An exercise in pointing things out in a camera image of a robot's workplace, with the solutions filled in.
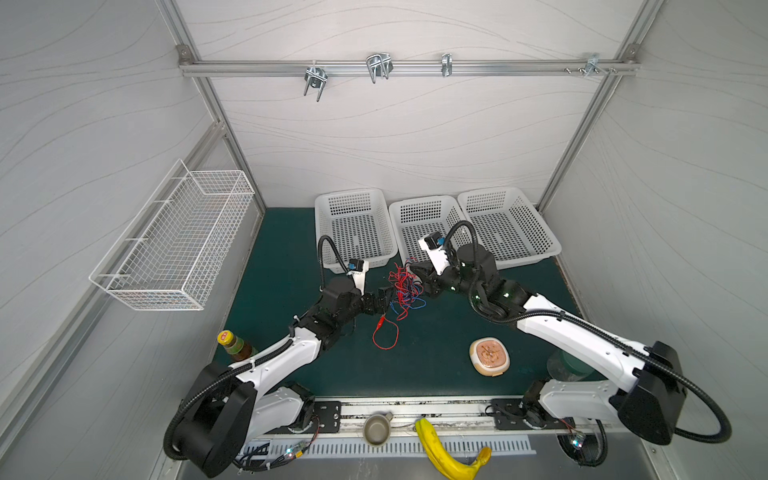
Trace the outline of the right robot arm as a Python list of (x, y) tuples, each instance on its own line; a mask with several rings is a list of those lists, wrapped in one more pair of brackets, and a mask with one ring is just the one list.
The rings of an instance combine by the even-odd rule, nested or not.
[(605, 379), (537, 381), (511, 410), (512, 417), (534, 429), (569, 417), (618, 421), (656, 445), (668, 445), (675, 436), (705, 444), (731, 438), (726, 413), (683, 375), (671, 346), (660, 341), (646, 346), (622, 338), (503, 278), (493, 254), (479, 244), (471, 222), (459, 221), (447, 234), (428, 234), (418, 245), (428, 259), (413, 264), (411, 270), (427, 294), (464, 294), (484, 320), (545, 340)]

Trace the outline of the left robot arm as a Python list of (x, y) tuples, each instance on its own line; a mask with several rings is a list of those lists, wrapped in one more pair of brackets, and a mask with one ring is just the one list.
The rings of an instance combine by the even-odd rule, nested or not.
[(244, 360), (212, 362), (200, 372), (164, 433), (168, 458), (189, 461), (213, 478), (250, 438), (308, 423), (312, 396), (284, 380), (326, 353), (358, 315), (386, 312), (392, 298), (386, 291), (366, 292), (369, 261), (339, 263), (342, 275), (322, 280), (319, 299), (293, 319), (286, 337)]

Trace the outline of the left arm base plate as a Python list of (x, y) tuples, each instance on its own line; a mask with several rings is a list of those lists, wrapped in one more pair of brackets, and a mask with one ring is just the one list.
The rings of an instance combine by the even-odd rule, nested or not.
[(339, 401), (309, 401), (299, 417), (300, 433), (338, 433), (341, 428), (342, 403)]

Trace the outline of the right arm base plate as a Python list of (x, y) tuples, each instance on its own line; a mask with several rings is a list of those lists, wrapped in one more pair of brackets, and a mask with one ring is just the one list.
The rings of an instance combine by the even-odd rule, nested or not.
[(500, 431), (538, 430), (542, 428), (533, 411), (517, 398), (494, 398), (485, 408), (484, 414), (493, 420), (494, 428)]

